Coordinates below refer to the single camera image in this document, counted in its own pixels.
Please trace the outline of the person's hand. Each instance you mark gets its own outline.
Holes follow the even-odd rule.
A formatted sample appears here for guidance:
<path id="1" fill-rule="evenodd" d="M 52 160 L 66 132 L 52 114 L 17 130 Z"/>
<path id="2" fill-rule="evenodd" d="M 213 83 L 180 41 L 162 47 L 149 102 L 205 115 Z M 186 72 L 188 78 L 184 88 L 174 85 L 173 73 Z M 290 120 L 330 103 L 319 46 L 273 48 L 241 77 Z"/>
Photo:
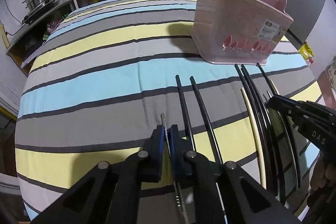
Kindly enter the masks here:
<path id="1" fill-rule="evenodd" d="M 316 191 L 323 188 L 329 181 L 335 181 L 335 165 L 320 152 L 310 179 L 310 186 Z"/>

